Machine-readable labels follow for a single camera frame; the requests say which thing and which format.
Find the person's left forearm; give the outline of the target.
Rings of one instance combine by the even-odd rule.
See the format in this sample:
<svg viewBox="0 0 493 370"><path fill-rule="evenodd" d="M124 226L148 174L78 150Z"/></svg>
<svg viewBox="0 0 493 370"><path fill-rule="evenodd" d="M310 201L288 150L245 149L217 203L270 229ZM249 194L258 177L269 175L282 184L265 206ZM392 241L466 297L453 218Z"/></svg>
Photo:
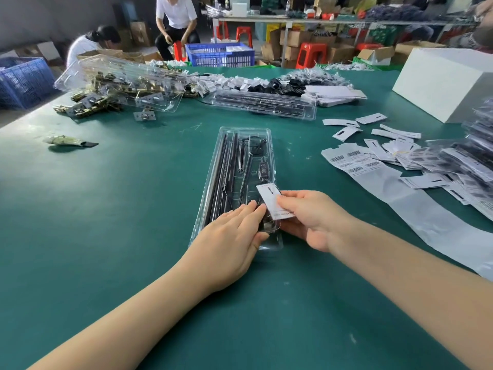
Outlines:
<svg viewBox="0 0 493 370"><path fill-rule="evenodd" d="M135 370L217 282L217 274L179 262L27 370Z"/></svg>

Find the blue plastic crate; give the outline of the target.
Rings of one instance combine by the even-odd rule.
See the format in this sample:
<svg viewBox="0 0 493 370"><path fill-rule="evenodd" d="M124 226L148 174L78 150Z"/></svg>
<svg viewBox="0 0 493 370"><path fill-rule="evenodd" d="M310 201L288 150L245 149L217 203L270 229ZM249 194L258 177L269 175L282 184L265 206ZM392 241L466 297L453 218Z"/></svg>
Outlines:
<svg viewBox="0 0 493 370"><path fill-rule="evenodd" d="M186 44L193 67L242 68L255 65L255 50L240 42Z"/></svg>
<svg viewBox="0 0 493 370"><path fill-rule="evenodd" d="M29 109L58 91L43 58L0 58L0 109Z"/></svg>

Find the pile of dark goods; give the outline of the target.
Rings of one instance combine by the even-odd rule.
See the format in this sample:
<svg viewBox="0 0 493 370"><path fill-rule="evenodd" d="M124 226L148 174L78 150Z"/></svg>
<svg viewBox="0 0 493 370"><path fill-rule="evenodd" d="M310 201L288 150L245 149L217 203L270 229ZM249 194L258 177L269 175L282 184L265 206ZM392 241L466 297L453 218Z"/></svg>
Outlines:
<svg viewBox="0 0 493 370"><path fill-rule="evenodd" d="M376 5L365 12L366 20L395 22L427 22L430 18L419 7L403 5Z"/></svg>

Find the clear plastic blister package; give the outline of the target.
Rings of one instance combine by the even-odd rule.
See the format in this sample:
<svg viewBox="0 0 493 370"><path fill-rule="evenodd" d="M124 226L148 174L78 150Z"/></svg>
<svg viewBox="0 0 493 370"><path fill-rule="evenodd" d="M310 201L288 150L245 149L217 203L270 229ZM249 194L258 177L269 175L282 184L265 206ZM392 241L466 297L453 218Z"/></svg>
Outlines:
<svg viewBox="0 0 493 370"><path fill-rule="evenodd" d="M240 205L248 204L251 200L255 200L257 205L261 205L263 200L260 197L256 186L269 182L275 183L276 181L276 167L271 131L269 129L259 128L221 128L236 131L238 133L239 140L237 145L237 159L233 169L234 183L232 185L232 193L230 196L232 204L231 210L236 210ZM217 137L212 161L208 170L199 212L190 238L190 244L203 229L201 228L201 222L205 205L206 186L211 175L214 154L215 151L217 151L216 146L218 141L219 135ZM258 166L260 161L267 161L269 164L268 181L261 181L258 178Z"/></svg>

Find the large white box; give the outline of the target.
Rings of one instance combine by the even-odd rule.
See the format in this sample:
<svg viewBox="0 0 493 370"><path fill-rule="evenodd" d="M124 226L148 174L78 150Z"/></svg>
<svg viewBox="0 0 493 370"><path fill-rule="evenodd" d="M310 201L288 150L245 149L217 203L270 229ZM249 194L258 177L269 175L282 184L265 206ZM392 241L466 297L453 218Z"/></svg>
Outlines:
<svg viewBox="0 0 493 370"><path fill-rule="evenodd" d="M415 48L392 91L444 124L462 123L493 96L493 54Z"/></svg>

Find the person's left hand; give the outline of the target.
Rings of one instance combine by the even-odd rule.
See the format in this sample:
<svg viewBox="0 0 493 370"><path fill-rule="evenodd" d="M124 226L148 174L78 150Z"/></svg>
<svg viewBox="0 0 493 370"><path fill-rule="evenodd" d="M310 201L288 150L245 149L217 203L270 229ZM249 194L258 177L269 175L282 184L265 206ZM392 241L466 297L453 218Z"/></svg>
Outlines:
<svg viewBox="0 0 493 370"><path fill-rule="evenodd" d="M240 279L258 252L250 243L263 232L258 229L266 212L265 204L257 205L239 227L223 224L222 214L201 230L178 262L192 285L209 295Z"/></svg>

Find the clear blister package with rods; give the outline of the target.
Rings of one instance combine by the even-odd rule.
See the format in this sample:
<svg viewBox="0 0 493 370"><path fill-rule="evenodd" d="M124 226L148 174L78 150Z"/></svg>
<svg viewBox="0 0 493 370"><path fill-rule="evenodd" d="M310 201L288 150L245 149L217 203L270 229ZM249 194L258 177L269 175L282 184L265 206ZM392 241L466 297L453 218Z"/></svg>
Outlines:
<svg viewBox="0 0 493 370"><path fill-rule="evenodd" d="M315 120L317 102L299 97L218 89L202 99L208 105L226 109L242 110L262 115L284 118Z"/></svg>

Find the white hang tag card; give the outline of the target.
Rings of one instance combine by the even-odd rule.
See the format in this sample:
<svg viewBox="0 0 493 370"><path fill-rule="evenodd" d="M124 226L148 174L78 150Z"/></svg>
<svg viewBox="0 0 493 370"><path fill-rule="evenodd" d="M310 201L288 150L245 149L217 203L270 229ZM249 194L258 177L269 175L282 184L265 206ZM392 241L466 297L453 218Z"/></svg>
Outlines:
<svg viewBox="0 0 493 370"><path fill-rule="evenodd" d="M294 213L282 208L278 204L277 198L282 194L275 183L269 182L266 184L257 185L256 188L273 220L279 221L295 217Z"/></svg>

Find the pile of black parts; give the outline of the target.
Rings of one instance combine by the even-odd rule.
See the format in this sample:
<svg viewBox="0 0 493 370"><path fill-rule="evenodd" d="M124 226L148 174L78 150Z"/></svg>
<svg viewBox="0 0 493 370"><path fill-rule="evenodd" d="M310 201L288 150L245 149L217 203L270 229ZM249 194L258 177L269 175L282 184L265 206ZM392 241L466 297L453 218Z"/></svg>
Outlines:
<svg viewBox="0 0 493 370"><path fill-rule="evenodd" d="M256 86L250 86L247 91L255 93L257 92L264 94L301 97L301 95L305 93L305 88L305 83L298 79L282 81L277 78L273 78L270 80L266 87L259 84Z"/></svg>

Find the pile of white hang tags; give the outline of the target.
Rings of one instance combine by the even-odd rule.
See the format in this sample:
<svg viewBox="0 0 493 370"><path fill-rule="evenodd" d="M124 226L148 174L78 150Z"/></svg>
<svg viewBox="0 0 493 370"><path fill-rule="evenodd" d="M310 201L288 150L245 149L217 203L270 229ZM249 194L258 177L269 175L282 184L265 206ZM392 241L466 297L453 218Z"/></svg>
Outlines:
<svg viewBox="0 0 493 370"><path fill-rule="evenodd" d="M185 63L178 61L157 61L151 60L147 64L156 68L168 69L171 71L181 72L189 77L188 83L193 91L204 97L205 94L210 94L219 89L239 90L247 92L250 86L263 85L264 87L270 82L261 78L248 79L240 76L225 77L222 74L198 74L188 73L182 69ZM305 83L306 86L351 86L353 85L343 78L339 73L330 74L327 70L321 67L296 69L280 77L274 77L282 81L290 79L298 79Z"/></svg>

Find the strip of barcode labels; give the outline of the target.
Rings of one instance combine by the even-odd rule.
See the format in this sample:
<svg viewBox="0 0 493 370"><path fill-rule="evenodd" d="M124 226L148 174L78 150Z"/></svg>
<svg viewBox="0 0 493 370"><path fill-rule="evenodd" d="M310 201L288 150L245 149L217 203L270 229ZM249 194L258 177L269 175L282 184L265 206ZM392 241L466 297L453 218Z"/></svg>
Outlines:
<svg viewBox="0 0 493 370"><path fill-rule="evenodd" d="M401 172L344 143L321 154L392 210L431 248L493 282L493 233L467 224L427 193L407 186Z"/></svg>

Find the person's right hand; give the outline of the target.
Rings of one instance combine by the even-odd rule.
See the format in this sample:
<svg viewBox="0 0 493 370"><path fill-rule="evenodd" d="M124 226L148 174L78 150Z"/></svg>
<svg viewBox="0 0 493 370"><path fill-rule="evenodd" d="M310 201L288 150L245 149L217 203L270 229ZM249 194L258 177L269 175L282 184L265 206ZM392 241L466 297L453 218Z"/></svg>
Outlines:
<svg viewBox="0 0 493 370"><path fill-rule="evenodd" d="M284 219L280 229L305 241L311 248L329 253L335 246L345 244L361 224L328 195L313 190L281 191L282 196L304 197L310 201L310 216Z"/></svg>

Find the scattered white tag cards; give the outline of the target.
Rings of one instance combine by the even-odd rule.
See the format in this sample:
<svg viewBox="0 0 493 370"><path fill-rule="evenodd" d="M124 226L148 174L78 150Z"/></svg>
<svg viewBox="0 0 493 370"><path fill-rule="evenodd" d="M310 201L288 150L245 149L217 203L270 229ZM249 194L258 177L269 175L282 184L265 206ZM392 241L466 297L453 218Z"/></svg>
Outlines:
<svg viewBox="0 0 493 370"><path fill-rule="evenodd" d="M343 119L324 119L324 125L345 127L336 132L333 137L343 143L335 149L322 151L323 157L338 169L347 172L352 177L375 171L379 168L402 167L406 171L421 172L421 175L398 178L411 189L444 188L449 193L460 196L464 183L450 163L439 156L438 148L420 147L415 138L421 134L407 133L380 125L373 129L373 136L389 138L389 142L379 143L376 139L364 138L365 146L356 143L346 143L346 140L362 132L360 124L364 118L354 121Z"/></svg>

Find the pile of bagged packages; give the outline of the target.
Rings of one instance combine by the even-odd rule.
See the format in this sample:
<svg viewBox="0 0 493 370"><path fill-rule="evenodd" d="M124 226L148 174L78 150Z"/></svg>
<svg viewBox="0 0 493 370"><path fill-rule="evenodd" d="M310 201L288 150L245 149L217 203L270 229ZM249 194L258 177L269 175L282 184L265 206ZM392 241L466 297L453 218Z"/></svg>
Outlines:
<svg viewBox="0 0 493 370"><path fill-rule="evenodd" d="M493 96L472 108L461 124L464 136L427 140L459 180L469 202L493 222Z"/></svg>

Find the open white cardboard box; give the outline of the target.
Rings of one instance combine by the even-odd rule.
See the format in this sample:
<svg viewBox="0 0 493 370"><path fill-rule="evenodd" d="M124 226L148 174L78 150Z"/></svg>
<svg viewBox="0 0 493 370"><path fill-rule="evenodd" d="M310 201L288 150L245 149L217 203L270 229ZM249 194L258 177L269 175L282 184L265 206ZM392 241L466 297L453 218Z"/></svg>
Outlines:
<svg viewBox="0 0 493 370"><path fill-rule="evenodd" d="M370 66L388 67L395 54L394 47L381 47L375 49L363 49L357 58Z"/></svg>

